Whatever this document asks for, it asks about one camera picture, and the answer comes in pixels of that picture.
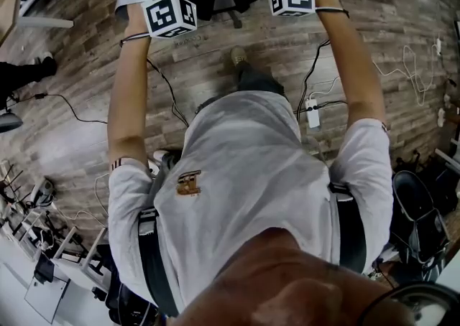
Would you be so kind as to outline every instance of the wooden floor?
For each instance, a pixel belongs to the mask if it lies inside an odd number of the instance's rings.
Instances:
[[[21,97],[47,91],[62,93],[81,118],[106,120],[110,90],[119,56],[119,40],[125,23],[114,15],[116,0],[48,0],[38,7],[39,14],[73,19],[72,29],[16,29],[0,49],[0,60],[26,62],[41,51],[55,54],[57,75],[21,90]],[[446,73],[458,79],[459,55],[453,20],[460,0],[342,0],[351,19],[372,52],[372,58],[388,73],[403,68],[403,47],[417,54],[418,72],[425,83],[431,79],[430,46],[437,36],[443,42],[443,63],[435,61],[433,87],[418,106],[413,86],[405,76],[393,73],[381,77],[390,127],[391,154],[408,157],[418,149],[424,157],[438,143],[437,110],[442,104]],[[316,48],[327,35],[316,16],[307,19],[275,18],[267,0],[259,0],[241,15],[242,29],[234,29],[227,14],[212,22],[201,22],[193,34],[174,40],[155,40],[149,56],[170,79],[179,108],[187,119],[207,98],[234,87],[229,51],[234,45],[247,49],[249,59],[270,71],[284,86],[294,107],[300,99],[302,79],[313,63]],[[413,72],[413,56],[408,56]],[[323,48],[308,93],[325,91],[338,75],[330,47]],[[340,83],[322,101],[343,98]],[[149,72],[147,151],[182,146],[184,126],[170,112],[170,95],[164,81]],[[94,180],[108,172],[106,127],[85,124],[73,118],[60,98],[29,101],[14,107],[24,120],[22,128],[0,136],[1,157],[26,172],[21,176],[23,193],[40,175],[57,186],[57,206],[69,216],[78,210],[92,212],[105,223],[105,214],[94,196]],[[339,150],[346,129],[346,107],[321,111],[321,131],[307,129],[328,160]],[[98,180],[98,194],[107,203],[108,177]],[[98,223],[85,214],[75,221],[87,235],[98,230]]]

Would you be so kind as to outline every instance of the man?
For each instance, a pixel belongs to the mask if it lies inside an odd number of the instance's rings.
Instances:
[[[317,6],[341,7],[339,0]],[[146,32],[128,8],[132,34]],[[109,110],[109,239],[121,281],[152,301],[138,243],[139,212],[155,204],[162,262],[180,313],[175,325],[354,324],[387,288],[339,263],[340,230],[330,181],[346,184],[364,226],[365,268],[389,236],[389,139],[379,78],[344,13],[320,13],[349,108],[333,166],[304,152],[282,86],[232,52],[238,91],[205,106],[185,133],[181,160],[154,202],[144,145],[150,39],[127,42]],[[198,190],[184,192],[180,177]]]
[[[40,82],[43,78],[56,74],[58,65],[50,52],[34,59],[31,65],[12,65],[0,62],[0,109],[6,108],[6,100],[12,93],[32,82]]]

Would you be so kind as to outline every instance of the gray t-shirt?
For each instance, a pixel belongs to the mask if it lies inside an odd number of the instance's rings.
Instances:
[[[195,173],[200,192],[180,195]],[[330,180],[346,183],[359,205],[366,267],[388,241],[392,217],[389,139],[362,119],[344,137],[329,169],[307,154],[288,101],[264,91],[232,93],[205,107],[185,134],[178,162],[154,204],[167,279],[181,312],[249,239],[284,228],[302,251],[339,262],[340,227]],[[148,169],[124,159],[109,180],[109,240],[121,281],[152,302],[138,244],[139,212],[152,205]]]

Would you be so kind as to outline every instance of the black pants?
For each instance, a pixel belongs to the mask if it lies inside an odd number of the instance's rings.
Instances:
[[[278,81],[271,75],[254,69],[248,62],[243,61],[238,63],[236,74],[238,76],[236,91],[268,91],[286,97],[285,88],[282,87]],[[198,107],[196,113],[198,114],[205,106],[212,104],[221,97],[222,96],[214,96],[208,99]]]
[[[45,58],[37,65],[11,65],[0,62],[0,109],[6,108],[6,100],[21,87],[40,82],[42,78],[56,73],[56,62],[52,58]]]

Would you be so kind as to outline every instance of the forearm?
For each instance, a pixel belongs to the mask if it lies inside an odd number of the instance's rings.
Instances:
[[[341,8],[339,0],[324,0],[321,6]],[[362,118],[375,118],[385,123],[380,80],[358,31],[345,14],[321,12],[318,15],[328,32],[349,105],[349,126]]]
[[[132,34],[128,28],[125,35]],[[144,146],[147,110],[147,52],[150,38],[127,42],[121,49],[112,88],[109,125],[110,162],[131,157],[147,163]]]

